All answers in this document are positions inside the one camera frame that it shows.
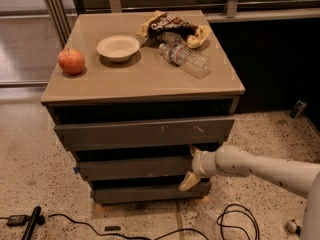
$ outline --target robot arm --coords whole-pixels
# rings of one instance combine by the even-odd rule
[[[201,178],[216,175],[246,177],[255,175],[301,197],[308,198],[301,238],[316,239],[320,235],[320,164],[259,157],[237,147],[224,145],[215,152],[190,146],[192,172],[188,172],[179,190],[187,191]]]

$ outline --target white bowl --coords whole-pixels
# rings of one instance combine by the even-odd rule
[[[116,35],[101,40],[97,51],[113,62],[124,62],[140,48],[139,41],[132,36]]]

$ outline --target speckled floor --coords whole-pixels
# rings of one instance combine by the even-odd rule
[[[298,239],[285,229],[288,220],[302,218],[305,200],[250,176],[212,178],[209,196],[203,199],[96,205],[90,188],[74,173],[75,161],[64,151],[53,122],[40,104],[42,88],[0,89],[0,217],[31,215],[41,206],[46,224],[37,226],[32,239],[122,239],[100,237],[89,227],[63,217],[90,223],[98,232],[119,226],[126,236],[151,239],[181,228],[195,228],[210,240],[221,240],[216,220],[232,203],[247,207],[254,215],[261,239]],[[320,136],[306,117],[292,120],[288,111],[237,114],[228,144],[255,155],[320,162]],[[245,228],[254,239],[253,226],[241,214],[229,214],[225,222]],[[9,228],[0,220],[0,239],[21,239],[25,227]],[[241,230],[225,230],[227,239],[247,239]],[[186,231],[162,238],[202,240]]]

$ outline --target power cord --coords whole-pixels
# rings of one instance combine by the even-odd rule
[[[62,213],[57,213],[57,214],[51,214],[48,216],[48,218],[50,217],[55,217],[55,216],[62,216],[64,218],[67,218],[68,220],[70,220],[71,222],[73,222],[74,224],[81,224],[81,225],[86,225],[88,227],[90,227],[98,236],[118,236],[118,237],[122,237],[124,239],[136,239],[136,240],[152,240],[148,237],[143,237],[143,236],[136,236],[136,237],[128,237],[128,236],[125,236],[123,234],[119,234],[119,233],[105,233],[105,234],[101,234],[99,233],[98,231],[96,231],[94,229],[94,227],[92,225],[90,225],[89,223],[86,223],[86,222],[81,222],[81,221],[76,221],[76,220],[73,220],[71,219],[69,216],[65,215],[65,214],[62,214]],[[159,239],[163,239],[169,235],[172,235],[172,234],[175,234],[175,233],[178,233],[178,232],[181,232],[181,231],[192,231],[192,232],[196,232],[198,233],[199,235],[203,236],[204,239],[206,240],[209,240],[208,237],[206,237],[203,233],[201,233],[200,231],[196,230],[196,229],[193,229],[193,228],[182,228],[182,229],[178,229],[178,230],[175,230],[175,231],[172,231],[172,232],[169,232],[163,236],[160,236],[160,237],[157,237],[155,238],[154,240],[159,240]]]
[[[231,210],[231,211],[228,211],[229,208],[234,207],[234,206],[240,207],[240,208],[244,209],[245,211],[242,211],[242,210]],[[220,226],[220,233],[221,233],[221,237],[222,237],[223,240],[225,240],[225,236],[224,236],[224,233],[223,233],[223,228],[240,229],[246,234],[247,238],[250,240],[249,234],[244,228],[239,227],[239,226],[231,226],[231,225],[223,224],[223,220],[224,220],[225,215],[230,214],[230,213],[241,213],[241,214],[245,215],[246,217],[248,217],[251,220],[251,222],[252,222],[252,224],[253,224],[253,226],[255,228],[255,238],[254,239],[255,240],[260,240],[260,230],[259,230],[259,226],[258,226],[258,223],[257,223],[256,219],[254,218],[253,214],[250,212],[249,209],[247,209],[246,207],[244,207],[244,206],[242,206],[240,204],[230,204],[230,205],[228,205],[224,209],[223,213],[217,219],[217,224]]]

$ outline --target apple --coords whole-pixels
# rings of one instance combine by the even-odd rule
[[[82,53],[74,48],[64,49],[58,55],[61,69],[68,75],[77,75],[83,71],[85,61]]]

